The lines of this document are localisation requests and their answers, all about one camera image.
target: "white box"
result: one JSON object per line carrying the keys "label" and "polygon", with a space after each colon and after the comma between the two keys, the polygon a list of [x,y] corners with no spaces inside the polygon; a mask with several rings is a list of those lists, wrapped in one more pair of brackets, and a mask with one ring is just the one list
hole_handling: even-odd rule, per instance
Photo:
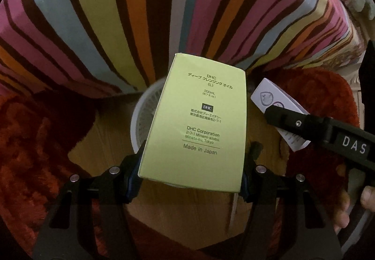
{"label": "white box", "polygon": [[[264,113],[271,105],[277,105],[295,112],[309,114],[297,101],[280,89],[276,84],[264,78],[258,85],[251,100]],[[310,141],[288,131],[276,128],[285,139],[290,148],[295,152],[305,148]]]}

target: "metal screw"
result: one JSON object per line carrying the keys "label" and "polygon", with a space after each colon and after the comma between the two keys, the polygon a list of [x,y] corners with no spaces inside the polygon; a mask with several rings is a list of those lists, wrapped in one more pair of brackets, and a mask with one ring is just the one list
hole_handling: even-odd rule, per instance
{"label": "metal screw", "polygon": [[109,173],[110,174],[117,174],[120,172],[120,169],[117,167],[117,166],[114,166],[112,167],[110,170],[109,170]]}
{"label": "metal screw", "polygon": [[265,166],[258,165],[258,166],[256,166],[255,170],[256,170],[256,172],[259,172],[259,173],[266,173],[267,168]]}
{"label": "metal screw", "polygon": [[71,176],[71,182],[76,182],[76,181],[78,181],[79,180],[79,175],[78,174],[73,174],[72,176]]}
{"label": "metal screw", "polygon": [[297,174],[296,179],[297,179],[297,181],[304,181],[306,178],[302,174]]}

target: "wooden floor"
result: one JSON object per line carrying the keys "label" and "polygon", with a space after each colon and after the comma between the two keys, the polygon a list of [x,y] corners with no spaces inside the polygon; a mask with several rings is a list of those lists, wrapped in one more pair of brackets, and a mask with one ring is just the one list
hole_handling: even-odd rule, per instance
{"label": "wooden floor", "polygon": [[[99,105],[96,121],[88,135],[69,154],[93,176],[133,153],[130,120],[138,95],[106,99]],[[288,147],[275,128],[248,100],[247,149],[259,141],[264,149],[257,160],[277,174],[284,174]],[[239,198],[233,226],[228,229],[234,194],[175,188],[144,180],[139,196],[127,209],[134,217],[171,239],[193,249],[226,240],[243,232],[250,205]]]}

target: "white plastic basket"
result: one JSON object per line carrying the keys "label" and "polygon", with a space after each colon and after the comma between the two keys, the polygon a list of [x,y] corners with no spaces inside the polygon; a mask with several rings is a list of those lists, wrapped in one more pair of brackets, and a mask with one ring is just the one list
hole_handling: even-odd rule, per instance
{"label": "white plastic basket", "polygon": [[147,139],[154,119],[155,111],[163,91],[166,77],[156,81],[140,97],[130,123],[130,138],[134,153],[137,153],[142,143]]}

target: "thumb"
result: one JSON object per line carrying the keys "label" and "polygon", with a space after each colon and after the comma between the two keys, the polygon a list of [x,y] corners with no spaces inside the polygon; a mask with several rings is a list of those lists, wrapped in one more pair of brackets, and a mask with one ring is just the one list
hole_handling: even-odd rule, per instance
{"label": "thumb", "polygon": [[363,189],[361,195],[361,204],[363,208],[369,209],[372,212],[375,212],[375,188],[366,186]]}

